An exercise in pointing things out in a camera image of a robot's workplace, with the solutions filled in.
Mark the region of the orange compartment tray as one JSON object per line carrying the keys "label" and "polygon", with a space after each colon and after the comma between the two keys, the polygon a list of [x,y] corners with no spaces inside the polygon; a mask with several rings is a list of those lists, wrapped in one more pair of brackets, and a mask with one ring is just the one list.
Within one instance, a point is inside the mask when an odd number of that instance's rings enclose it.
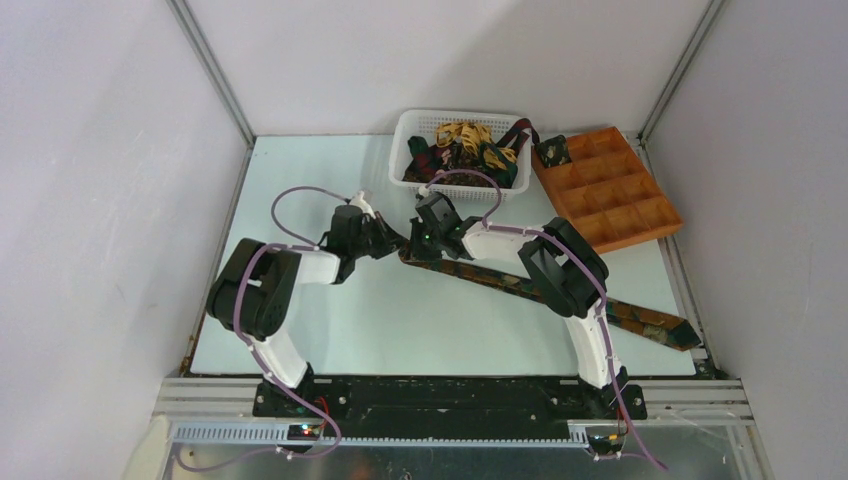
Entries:
{"label": "orange compartment tray", "polygon": [[684,221],[616,127],[567,137],[570,164],[532,166],[557,214],[599,253],[677,233]]}

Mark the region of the white plastic mesh basket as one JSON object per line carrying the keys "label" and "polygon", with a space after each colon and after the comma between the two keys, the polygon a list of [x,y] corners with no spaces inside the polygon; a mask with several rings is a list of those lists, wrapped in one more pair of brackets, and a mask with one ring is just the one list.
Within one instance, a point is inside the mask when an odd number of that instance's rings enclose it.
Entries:
{"label": "white plastic mesh basket", "polygon": [[[389,157],[388,177],[390,181],[402,188],[416,194],[422,185],[428,183],[405,182],[402,180],[403,172],[412,159],[409,153],[407,141],[412,136],[423,137],[428,144],[435,143],[435,130],[443,123],[450,122],[479,122],[491,129],[493,141],[496,143],[506,131],[521,117],[505,114],[460,112],[449,110],[408,110],[401,114],[396,126],[392,149]],[[517,156],[517,177],[511,188],[500,188],[496,182],[480,174],[471,171],[471,174],[480,175],[488,180],[490,187],[472,187],[458,185],[442,185],[434,183],[430,186],[433,191],[439,191],[453,200],[475,200],[493,202],[497,199],[506,201],[509,198],[521,194],[529,186],[529,177],[532,170],[531,157],[533,146],[527,143]]]}

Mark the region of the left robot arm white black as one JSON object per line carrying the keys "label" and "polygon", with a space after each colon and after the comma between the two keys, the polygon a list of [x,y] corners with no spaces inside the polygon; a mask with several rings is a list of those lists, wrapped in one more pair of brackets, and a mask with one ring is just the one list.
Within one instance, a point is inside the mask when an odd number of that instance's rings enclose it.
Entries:
{"label": "left robot arm white black", "polygon": [[284,326],[295,287],[341,284],[359,259],[384,258],[406,243],[380,213],[353,205],[335,209],[315,246],[243,238],[210,288],[206,313],[246,344],[269,381],[282,385],[278,404],[304,416],[315,406],[316,390],[303,381],[310,365]]}

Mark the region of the dark floral patterned tie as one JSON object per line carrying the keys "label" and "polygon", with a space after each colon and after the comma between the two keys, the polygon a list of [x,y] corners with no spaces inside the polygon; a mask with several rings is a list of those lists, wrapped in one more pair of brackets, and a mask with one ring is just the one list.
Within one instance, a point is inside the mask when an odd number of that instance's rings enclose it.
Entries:
{"label": "dark floral patterned tie", "polygon": [[[536,303],[544,303],[541,293],[527,278],[450,259],[420,259],[413,255],[409,245],[403,247],[398,256],[400,261],[408,266],[442,273]],[[606,311],[610,324],[666,347],[688,351],[702,344],[692,324],[682,317],[612,298],[608,299]]]}

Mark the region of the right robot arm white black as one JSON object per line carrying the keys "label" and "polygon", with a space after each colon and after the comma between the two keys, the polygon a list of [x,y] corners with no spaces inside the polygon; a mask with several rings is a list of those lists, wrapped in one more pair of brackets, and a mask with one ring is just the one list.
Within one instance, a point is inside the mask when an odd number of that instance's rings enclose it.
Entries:
{"label": "right robot arm white black", "polygon": [[403,262],[525,295],[560,316],[574,344],[585,411],[606,418],[622,403],[627,376],[607,320],[609,270],[571,223],[515,227],[463,219],[441,193],[418,200]]}

